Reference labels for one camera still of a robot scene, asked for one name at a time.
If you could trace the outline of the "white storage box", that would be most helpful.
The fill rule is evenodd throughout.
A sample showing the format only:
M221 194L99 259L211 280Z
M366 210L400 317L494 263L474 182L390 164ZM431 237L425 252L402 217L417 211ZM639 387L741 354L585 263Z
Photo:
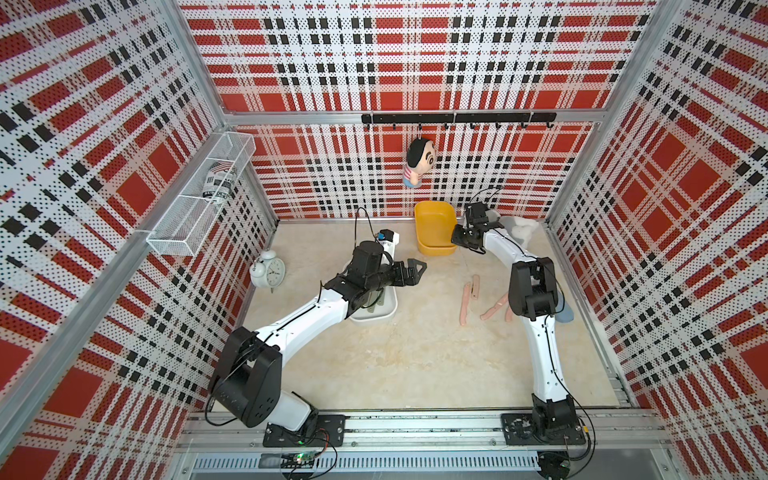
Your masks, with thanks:
M371 326L391 320L398 308L398 299L393 286L373 292L369 300L350 316L358 325Z

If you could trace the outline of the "yellow storage box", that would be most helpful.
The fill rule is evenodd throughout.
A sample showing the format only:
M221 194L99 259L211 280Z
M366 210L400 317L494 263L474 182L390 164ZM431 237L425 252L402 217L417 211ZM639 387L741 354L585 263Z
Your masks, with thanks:
M426 256L452 255L457 246L451 242L457 225L455 208L443 201L422 201L414 207L419 251Z

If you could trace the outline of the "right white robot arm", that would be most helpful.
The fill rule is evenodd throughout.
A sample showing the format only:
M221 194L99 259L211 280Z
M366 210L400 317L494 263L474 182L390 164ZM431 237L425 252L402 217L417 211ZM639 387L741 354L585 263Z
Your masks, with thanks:
M569 307L552 259L528 252L480 201L464 207L463 223L454 227L451 241L478 254L491 253L509 269L508 308L522 321L533 367L530 438L548 445L590 446L559 359L555 326Z

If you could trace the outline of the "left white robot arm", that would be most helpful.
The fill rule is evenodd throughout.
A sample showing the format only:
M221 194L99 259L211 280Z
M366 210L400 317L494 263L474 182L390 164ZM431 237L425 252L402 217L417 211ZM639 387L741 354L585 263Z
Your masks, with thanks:
M266 424L299 445L330 444L331 434L320 425L318 410L282 389L282 371L317 336L364 307L372 294L418 285L427 263L394 260L393 245L391 240L360 242L342 272L322 283L304 306L256 331L234 330L209 381L203 412L208 414L218 403L247 428Z

